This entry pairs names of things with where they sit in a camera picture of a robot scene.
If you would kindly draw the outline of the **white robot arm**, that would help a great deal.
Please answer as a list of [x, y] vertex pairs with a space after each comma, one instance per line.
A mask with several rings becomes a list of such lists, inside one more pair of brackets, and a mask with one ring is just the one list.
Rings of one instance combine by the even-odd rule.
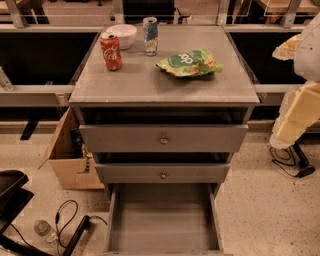
[[276, 47], [272, 57], [293, 60], [294, 72], [306, 80], [286, 92], [272, 129], [270, 145], [286, 149], [320, 119], [320, 14], [300, 34]]

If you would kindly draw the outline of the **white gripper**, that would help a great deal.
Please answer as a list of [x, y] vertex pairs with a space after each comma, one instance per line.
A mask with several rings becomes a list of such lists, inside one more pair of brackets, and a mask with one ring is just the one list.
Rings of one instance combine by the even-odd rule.
[[[300, 35], [294, 35], [276, 47], [272, 57], [278, 60], [292, 60]], [[286, 149], [320, 119], [320, 83], [307, 81], [296, 90], [290, 87], [285, 93], [276, 118], [270, 146], [276, 149]]]

